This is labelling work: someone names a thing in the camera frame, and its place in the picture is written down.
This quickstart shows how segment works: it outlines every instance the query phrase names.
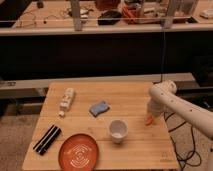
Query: white cup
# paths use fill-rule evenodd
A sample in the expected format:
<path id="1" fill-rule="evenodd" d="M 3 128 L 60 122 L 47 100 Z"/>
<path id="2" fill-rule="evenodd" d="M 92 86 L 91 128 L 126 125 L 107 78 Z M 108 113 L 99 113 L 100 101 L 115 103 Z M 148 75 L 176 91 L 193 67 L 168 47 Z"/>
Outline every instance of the white cup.
<path id="1" fill-rule="evenodd" d="M 121 143 L 128 133 L 127 125 L 121 120 L 114 120 L 109 125 L 109 133 L 114 143 Z"/>

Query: black cable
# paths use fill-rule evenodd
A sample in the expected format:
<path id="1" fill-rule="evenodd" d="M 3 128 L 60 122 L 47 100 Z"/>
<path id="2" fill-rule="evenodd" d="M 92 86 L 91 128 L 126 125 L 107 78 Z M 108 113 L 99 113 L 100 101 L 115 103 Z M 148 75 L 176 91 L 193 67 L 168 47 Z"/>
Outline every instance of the black cable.
<path id="1" fill-rule="evenodd" d="M 176 129 L 182 127 L 182 126 L 185 125 L 185 124 L 186 124 L 186 121 L 184 121 L 183 123 L 181 123 L 180 125 L 178 125 L 178 126 L 172 128 L 172 129 L 170 129 L 170 130 L 169 130 L 169 133 L 175 131 Z"/>
<path id="2" fill-rule="evenodd" d="M 161 60 L 161 77 L 160 82 L 163 81 L 163 73 L 164 73 L 164 65 L 165 65 L 165 58 L 166 58 L 166 32 L 163 27 L 163 51 L 162 51 L 162 60 Z"/>
<path id="3" fill-rule="evenodd" d="M 170 117 L 172 117 L 174 114 L 175 114 L 175 113 L 172 113 L 172 114 L 170 114 L 170 115 L 169 115 L 169 116 L 167 116 L 167 117 L 164 115 L 164 119 L 165 119 L 165 121 L 167 121 L 167 120 L 168 120 Z"/>
<path id="4" fill-rule="evenodd" d="M 173 116 L 174 113 L 170 114 L 167 118 L 165 118 L 165 120 L 168 120 L 171 116 Z M 186 122 L 183 122 L 182 124 L 178 125 L 177 127 L 171 129 L 169 132 L 173 132 L 175 130 L 177 130 L 178 128 L 180 128 L 181 126 L 183 126 L 184 124 L 186 124 Z M 193 126 L 191 126 L 191 136 L 192 136 L 192 143 L 193 143 L 193 149 L 191 151 L 189 151 L 186 155 L 185 158 L 181 157 L 181 155 L 177 152 L 177 147 L 176 147 L 176 143 L 173 140 L 173 138 L 171 137 L 171 140 L 173 142 L 173 146 L 174 146 L 174 151 L 175 154 L 177 156 L 177 160 L 178 163 L 180 165 L 181 171 L 184 171 L 185 167 L 187 165 L 191 166 L 191 167 L 198 167 L 202 164 L 202 158 L 200 156 L 200 154 L 196 151 L 196 143 L 195 143 L 195 137 L 194 137 L 194 131 L 193 131 Z M 191 164 L 189 163 L 189 160 L 194 157 L 194 155 L 198 156 L 199 162 L 196 164 Z"/>
<path id="5" fill-rule="evenodd" d="M 31 16 L 32 16 L 32 19 L 30 19 L 29 21 L 32 21 L 33 23 L 30 23 L 30 24 L 27 24 L 27 25 L 23 25 L 23 22 L 26 21 L 26 20 L 22 20 L 22 19 L 21 19 L 22 16 L 21 16 L 21 17 L 18 19 L 18 21 L 20 21 L 20 25 L 17 26 L 17 28 L 18 28 L 18 27 L 20 27 L 20 28 L 25 28 L 25 27 L 30 27 L 30 26 L 34 26 L 34 27 L 36 26 L 36 15 L 33 14 L 31 11 L 23 13 L 22 16 L 24 16 L 24 15 L 31 15 Z"/>

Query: bottle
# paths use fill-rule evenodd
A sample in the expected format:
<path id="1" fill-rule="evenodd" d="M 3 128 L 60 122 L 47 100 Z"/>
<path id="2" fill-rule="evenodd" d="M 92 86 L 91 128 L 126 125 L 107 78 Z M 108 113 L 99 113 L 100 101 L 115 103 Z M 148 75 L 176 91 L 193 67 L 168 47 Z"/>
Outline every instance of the bottle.
<path id="1" fill-rule="evenodd" d="M 64 117 L 65 112 L 67 112 L 70 109 L 71 103 L 74 98 L 74 89 L 73 88 L 68 88 L 65 90 L 65 93 L 62 97 L 62 100 L 59 105 L 59 116 Z"/>

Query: orange plate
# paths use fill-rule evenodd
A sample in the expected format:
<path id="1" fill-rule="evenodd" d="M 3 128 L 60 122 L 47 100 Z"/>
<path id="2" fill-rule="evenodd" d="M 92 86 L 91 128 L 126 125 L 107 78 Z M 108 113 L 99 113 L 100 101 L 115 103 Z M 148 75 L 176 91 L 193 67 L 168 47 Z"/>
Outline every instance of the orange plate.
<path id="1" fill-rule="evenodd" d="M 98 146 L 86 134 L 69 137 L 59 151 L 59 164 L 63 171 L 91 171 L 98 159 Z"/>

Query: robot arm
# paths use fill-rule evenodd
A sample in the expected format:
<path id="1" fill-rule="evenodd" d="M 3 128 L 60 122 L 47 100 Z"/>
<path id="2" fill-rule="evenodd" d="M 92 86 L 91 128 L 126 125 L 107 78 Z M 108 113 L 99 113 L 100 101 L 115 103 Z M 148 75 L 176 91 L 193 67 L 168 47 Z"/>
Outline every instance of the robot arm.
<path id="1" fill-rule="evenodd" d="M 213 113 L 177 97 L 176 90 L 172 81 L 153 85 L 149 90 L 148 111 L 159 116 L 166 106 L 213 140 Z"/>

